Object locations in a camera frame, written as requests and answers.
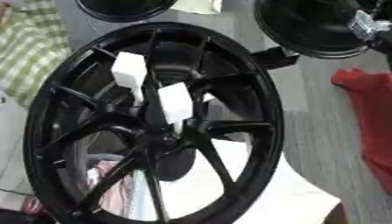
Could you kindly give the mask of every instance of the red cloth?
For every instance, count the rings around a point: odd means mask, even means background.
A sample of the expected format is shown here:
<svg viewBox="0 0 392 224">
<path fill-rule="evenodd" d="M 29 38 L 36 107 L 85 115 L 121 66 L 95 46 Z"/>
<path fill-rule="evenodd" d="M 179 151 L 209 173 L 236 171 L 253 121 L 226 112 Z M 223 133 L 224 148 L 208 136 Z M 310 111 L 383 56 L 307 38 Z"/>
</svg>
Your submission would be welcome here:
<svg viewBox="0 0 392 224">
<path fill-rule="evenodd" d="M 360 121 L 362 157 L 392 194 L 392 73 L 338 71 L 332 83 L 349 94 Z"/>
</svg>

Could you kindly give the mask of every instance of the plaid cloth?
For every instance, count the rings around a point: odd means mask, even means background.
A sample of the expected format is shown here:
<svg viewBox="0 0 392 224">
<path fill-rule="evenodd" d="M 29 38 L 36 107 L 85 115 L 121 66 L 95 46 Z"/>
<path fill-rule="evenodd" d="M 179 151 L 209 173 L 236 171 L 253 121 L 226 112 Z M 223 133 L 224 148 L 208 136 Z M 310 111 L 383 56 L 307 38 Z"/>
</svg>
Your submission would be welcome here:
<svg viewBox="0 0 392 224">
<path fill-rule="evenodd" d="M 69 55 L 53 0 L 7 8 L 0 26 L 0 91 L 28 107 L 46 77 Z"/>
</svg>

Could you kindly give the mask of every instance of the gray floor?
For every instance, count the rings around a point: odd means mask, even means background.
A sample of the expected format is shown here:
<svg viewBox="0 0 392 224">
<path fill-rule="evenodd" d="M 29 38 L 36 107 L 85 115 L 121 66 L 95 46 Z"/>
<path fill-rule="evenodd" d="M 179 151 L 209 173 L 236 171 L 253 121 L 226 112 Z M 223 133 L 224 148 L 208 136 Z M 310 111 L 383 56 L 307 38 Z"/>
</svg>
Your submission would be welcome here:
<svg viewBox="0 0 392 224">
<path fill-rule="evenodd" d="M 103 33 L 128 24 L 108 24 L 84 15 L 73 0 L 55 0 L 74 49 Z M 254 0 L 224 0 L 224 13 L 192 15 L 174 10 L 151 21 L 179 21 L 222 32 L 250 51 L 274 45 L 256 26 Z M 338 68 L 360 67 L 388 71 L 377 52 L 353 59 L 321 60 L 302 57 L 297 66 L 271 72 L 283 98 L 286 114 L 285 150 L 295 169 L 343 199 L 350 223 L 392 223 L 392 199 L 361 161 L 361 140 L 351 104 L 341 89 L 331 85 Z"/>
</svg>

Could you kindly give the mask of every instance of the foam block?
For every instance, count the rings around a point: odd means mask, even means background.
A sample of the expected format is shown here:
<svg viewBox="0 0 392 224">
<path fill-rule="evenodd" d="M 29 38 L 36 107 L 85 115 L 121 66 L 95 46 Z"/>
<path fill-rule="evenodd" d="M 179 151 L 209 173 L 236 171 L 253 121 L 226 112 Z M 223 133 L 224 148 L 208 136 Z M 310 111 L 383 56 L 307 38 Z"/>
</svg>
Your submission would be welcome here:
<svg viewBox="0 0 392 224">
<path fill-rule="evenodd" d="M 158 90 L 164 116 L 169 124 L 180 123 L 193 116 L 192 97 L 184 82 Z"/>
<path fill-rule="evenodd" d="M 143 102 L 142 85 L 147 76 L 144 56 L 130 52 L 120 52 L 111 68 L 118 86 L 130 88 L 136 102 Z"/>
</svg>

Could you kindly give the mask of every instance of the rim lip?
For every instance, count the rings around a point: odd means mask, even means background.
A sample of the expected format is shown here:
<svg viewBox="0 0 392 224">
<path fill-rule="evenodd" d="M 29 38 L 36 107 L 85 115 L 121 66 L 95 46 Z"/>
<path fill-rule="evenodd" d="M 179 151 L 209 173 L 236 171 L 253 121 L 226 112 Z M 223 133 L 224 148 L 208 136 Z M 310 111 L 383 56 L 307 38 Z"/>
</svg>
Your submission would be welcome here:
<svg viewBox="0 0 392 224">
<path fill-rule="evenodd" d="M 178 0 L 168 0 L 166 3 L 159 5 L 150 10 L 146 10 L 137 14 L 129 15 L 129 16 L 116 16 L 116 15 L 108 15 L 96 12 L 94 10 L 90 10 L 86 7 L 81 0 L 76 0 L 79 8 L 81 8 L 86 14 L 93 18 L 100 19 L 102 21 L 110 22 L 110 23 L 128 23 L 128 22 L 136 22 L 145 20 L 147 18 L 155 17 L 167 10 L 169 10 Z"/>
<path fill-rule="evenodd" d="M 262 11 L 260 10 L 262 8 L 261 1 L 262 0 L 255 0 L 255 21 L 269 38 L 276 41 L 280 46 L 283 46 L 284 48 L 287 48 L 289 50 L 292 50 L 293 52 L 300 53 L 308 57 L 325 60 L 340 60 L 352 58 L 369 50 L 369 47 L 366 44 L 363 44 L 364 46 L 356 47 L 353 50 L 349 51 L 327 52 L 299 45 L 295 41 L 289 41 L 287 38 L 283 38 L 278 33 L 272 31 L 272 29 L 270 29 L 270 27 L 266 24 L 265 19 L 263 18 Z"/>
<path fill-rule="evenodd" d="M 38 91 L 38 95 L 34 99 L 33 104 L 30 108 L 29 117 L 27 119 L 25 133 L 24 133 L 24 163 L 27 170 L 28 178 L 31 182 L 31 186 L 34 189 L 35 193 L 38 195 L 39 199 L 45 205 L 46 210 L 52 214 L 60 223 L 80 223 L 86 224 L 90 223 L 88 221 L 80 222 L 80 219 L 73 218 L 70 214 L 67 214 L 67 210 L 65 211 L 65 203 L 67 199 L 64 196 L 59 196 L 56 191 L 58 189 L 53 189 L 52 186 L 48 185 L 51 181 L 48 181 L 48 178 L 44 178 L 40 174 L 43 173 L 42 167 L 37 160 L 36 148 L 34 147 L 37 141 L 37 137 L 42 137 L 42 129 L 40 124 L 42 123 L 43 117 L 39 116 L 39 114 L 43 114 L 43 109 L 47 109 L 49 105 L 47 104 L 47 99 L 50 97 L 51 90 L 50 84 L 57 80 L 59 76 L 62 74 L 62 78 L 64 78 L 64 70 L 70 66 L 70 64 L 79 63 L 83 60 L 83 56 L 92 48 L 92 46 L 96 46 L 98 43 L 105 42 L 108 39 L 116 39 L 116 34 L 120 31 L 124 32 L 136 32 L 137 29 L 143 29 L 143 27 L 155 27 L 158 28 L 160 26 L 165 27 L 174 27 L 174 28 L 191 28 L 192 31 L 208 33 L 210 36 L 217 37 L 223 41 L 228 41 L 231 45 L 230 49 L 235 49 L 237 53 L 241 55 L 242 58 L 246 59 L 251 66 L 256 69 L 256 71 L 260 74 L 257 76 L 259 83 L 266 86 L 269 91 L 268 98 L 271 104 L 271 112 L 273 113 L 273 121 L 270 121 L 275 127 L 275 135 L 271 139 L 271 146 L 269 150 L 268 160 L 265 161 L 262 167 L 262 171 L 255 174 L 256 177 L 252 179 L 252 184 L 249 186 L 249 190 L 247 189 L 246 199 L 240 201 L 236 201 L 235 203 L 230 204 L 228 207 L 221 209 L 220 213 L 228 214 L 230 217 L 225 217 L 228 221 L 237 220 L 241 217 L 249 207 L 257 200 L 258 196 L 263 192 L 267 184 L 270 182 L 275 169 L 277 168 L 277 163 L 281 156 L 281 152 L 283 149 L 284 142 L 284 116 L 283 116 L 283 108 L 280 97 L 277 93 L 277 89 L 275 85 L 268 75 L 268 73 L 262 69 L 257 63 L 254 61 L 252 55 L 246 50 L 243 46 L 239 45 L 231 38 L 228 38 L 216 31 L 211 31 L 206 28 L 190 25 L 190 24 L 180 24 L 180 23 L 149 23 L 149 24 L 139 24 L 133 25 L 130 27 L 122 28 L 118 31 L 113 31 L 109 34 L 104 35 L 101 38 L 85 45 L 78 52 L 74 53 L 71 57 L 69 57 L 62 65 L 60 65 L 52 75 L 45 81 L 42 88 Z M 217 213 L 209 214 L 209 216 L 200 220 L 199 222 L 192 223 L 203 223 L 203 224 L 214 224 L 217 222 L 222 222 L 221 215 Z"/>
</svg>

